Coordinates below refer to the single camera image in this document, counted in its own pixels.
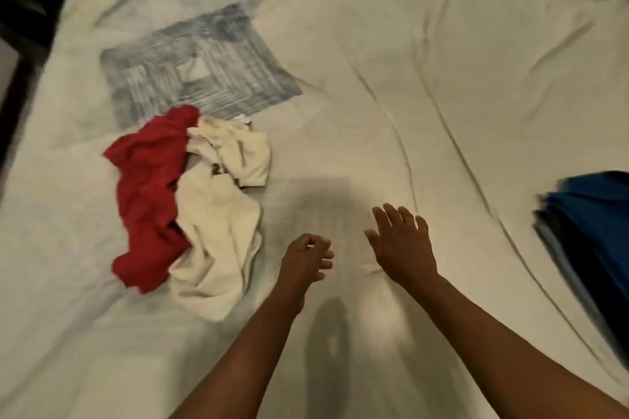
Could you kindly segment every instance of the crumpled white clothing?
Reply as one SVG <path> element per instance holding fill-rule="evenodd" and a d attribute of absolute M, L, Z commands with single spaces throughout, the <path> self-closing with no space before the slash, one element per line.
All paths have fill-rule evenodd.
<path fill-rule="evenodd" d="M 177 224 L 192 244 L 170 267 L 172 296 L 186 309 L 220 321 L 244 295 L 262 243 L 260 205 L 240 188 L 263 186 L 271 165 L 265 133 L 201 116 L 188 129 L 199 162 L 179 179 Z"/>

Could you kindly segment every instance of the gray patterned square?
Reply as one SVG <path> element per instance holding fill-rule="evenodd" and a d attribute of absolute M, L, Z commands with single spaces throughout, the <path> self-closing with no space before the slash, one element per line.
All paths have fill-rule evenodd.
<path fill-rule="evenodd" d="M 239 4 L 106 49 L 101 65 L 121 129 L 177 105 L 229 119 L 302 93 Z"/>

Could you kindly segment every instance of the crumpled red shirt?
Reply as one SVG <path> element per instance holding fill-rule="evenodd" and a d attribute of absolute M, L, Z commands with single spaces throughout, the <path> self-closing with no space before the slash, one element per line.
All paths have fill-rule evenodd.
<path fill-rule="evenodd" d="M 170 265 L 190 247 L 175 224 L 175 189 L 184 169 L 186 129 L 197 125 L 199 115 L 194 106 L 171 108 L 104 152 L 120 169 L 118 212 L 129 234 L 129 251 L 111 271 L 142 293 L 166 281 Z"/>

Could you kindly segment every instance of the bed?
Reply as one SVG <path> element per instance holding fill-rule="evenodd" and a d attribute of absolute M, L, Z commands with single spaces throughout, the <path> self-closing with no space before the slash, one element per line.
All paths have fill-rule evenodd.
<path fill-rule="evenodd" d="M 260 417 L 494 417 L 374 263 L 362 230 L 384 201 L 426 217 L 457 288 L 627 403 L 629 373 L 531 226 L 556 180 L 629 170 L 627 22 L 626 0 L 67 0 L 0 205 L 2 416 L 167 417 L 313 231 L 334 241 L 334 274 L 309 293 Z M 101 153 L 181 102 L 154 83 L 164 60 L 196 56 L 173 39 L 225 53 L 213 70 L 231 76 L 176 93 L 228 99 L 273 151 L 250 192 L 263 249 L 222 323 L 109 272 L 126 233 Z M 243 94 L 239 77 L 263 89 Z"/>

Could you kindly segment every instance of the person's right arm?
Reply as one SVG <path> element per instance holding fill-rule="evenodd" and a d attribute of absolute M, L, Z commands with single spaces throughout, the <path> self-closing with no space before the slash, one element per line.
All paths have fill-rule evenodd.
<path fill-rule="evenodd" d="M 428 225 L 389 204 L 365 232 L 382 269 L 426 310 L 501 419 L 628 419 L 629 410 L 570 373 L 437 273 Z"/>

